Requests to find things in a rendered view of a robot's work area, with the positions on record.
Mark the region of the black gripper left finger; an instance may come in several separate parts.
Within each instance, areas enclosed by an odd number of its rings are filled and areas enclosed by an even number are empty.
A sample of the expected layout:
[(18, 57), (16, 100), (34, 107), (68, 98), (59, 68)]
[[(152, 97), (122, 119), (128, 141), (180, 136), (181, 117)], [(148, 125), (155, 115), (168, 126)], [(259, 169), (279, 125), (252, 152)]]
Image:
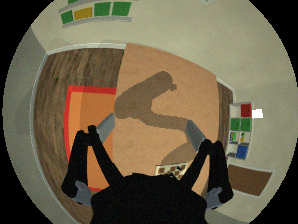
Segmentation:
[(130, 209), (138, 208), (141, 197), (135, 189), (125, 180), (108, 156), (103, 143), (115, 127), (115, 113), (110, 113), (97, 127), (88, 126), (88, 133), (79, 130), (76, 133), (68, 172), (61, 185), (62, 191), (78, 204), (91, 206), (91, 190), (88, 188), (87, 153), (88, 146), (92, 146), (102, 173), (109, 186), (124, 206)]

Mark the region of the chessboard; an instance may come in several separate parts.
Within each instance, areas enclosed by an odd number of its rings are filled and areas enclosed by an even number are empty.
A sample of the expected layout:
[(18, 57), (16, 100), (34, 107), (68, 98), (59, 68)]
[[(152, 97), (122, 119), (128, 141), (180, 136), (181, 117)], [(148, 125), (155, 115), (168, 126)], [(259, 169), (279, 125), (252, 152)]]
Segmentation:
[[(180, 180), (181, 177), (186, 172), (187, 164), (188, 162), (156, 166), (155, 175), (160, 175), (160, 174), (165, 175), (165, 174), (173, 173), (173, 175), (175, 175), (177, 179)], [(182, 169), (182, 171), (177, 169), (178, 166)]]

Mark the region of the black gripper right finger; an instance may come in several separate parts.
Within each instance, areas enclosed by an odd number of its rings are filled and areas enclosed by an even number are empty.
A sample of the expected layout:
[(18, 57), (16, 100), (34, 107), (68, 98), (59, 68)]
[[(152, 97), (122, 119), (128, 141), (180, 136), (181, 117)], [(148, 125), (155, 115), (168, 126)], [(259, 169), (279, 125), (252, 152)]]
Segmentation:
[(220, 141), (212, 143), (206, 139), (192, 120), (188, 120), (185, 133), (198, 153), (178, 183), (163, 199), (162, 204), (166, 209), (175, 209), (184, 202), (209, 155), (209, 180), (205, 200), (206, 210), (214, 210), (233, 198), (223, 144)]

